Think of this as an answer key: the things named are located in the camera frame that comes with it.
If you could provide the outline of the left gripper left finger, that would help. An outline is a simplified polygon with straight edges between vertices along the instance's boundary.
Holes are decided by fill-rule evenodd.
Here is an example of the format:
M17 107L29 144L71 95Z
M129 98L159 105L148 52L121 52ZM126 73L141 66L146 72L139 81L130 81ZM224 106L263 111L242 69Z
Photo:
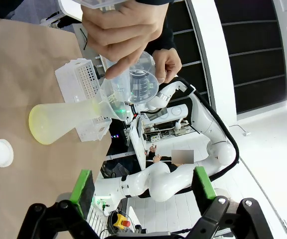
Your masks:
M83 169L68 200L46 207L32 204L18 233L19 239L54 239L59 232L69 232L74 239L98 239L99 236L86 221L95 185L91 170Z

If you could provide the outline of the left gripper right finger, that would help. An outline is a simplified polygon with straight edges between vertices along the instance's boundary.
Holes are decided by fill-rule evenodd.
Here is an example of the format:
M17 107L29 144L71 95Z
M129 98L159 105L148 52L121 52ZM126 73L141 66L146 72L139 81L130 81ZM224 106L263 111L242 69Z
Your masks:
M205 169L193 170L191 189L201 218L186 236L187 239L212 239L218 230L230 229L236 239L272 239L273 235L260 204L244 198L231 206L225 196L217 196Z

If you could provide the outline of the person's left hand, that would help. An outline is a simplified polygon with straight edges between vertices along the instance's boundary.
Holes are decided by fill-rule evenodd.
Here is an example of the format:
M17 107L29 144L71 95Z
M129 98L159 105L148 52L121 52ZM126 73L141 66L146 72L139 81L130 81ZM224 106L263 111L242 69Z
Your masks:
M155 77L160 84L169 83L181 70L182 63L175 48L154 51Z

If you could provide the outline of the person's right hand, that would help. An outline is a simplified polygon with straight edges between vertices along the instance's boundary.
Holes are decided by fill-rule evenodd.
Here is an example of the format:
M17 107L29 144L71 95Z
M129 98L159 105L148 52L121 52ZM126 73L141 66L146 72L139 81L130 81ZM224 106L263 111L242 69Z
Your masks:
M103 12L82 6L87 44L114 62L105 73L113 79L134 65L147 44L160 37L168 4L150 5L129 0L118 10Z

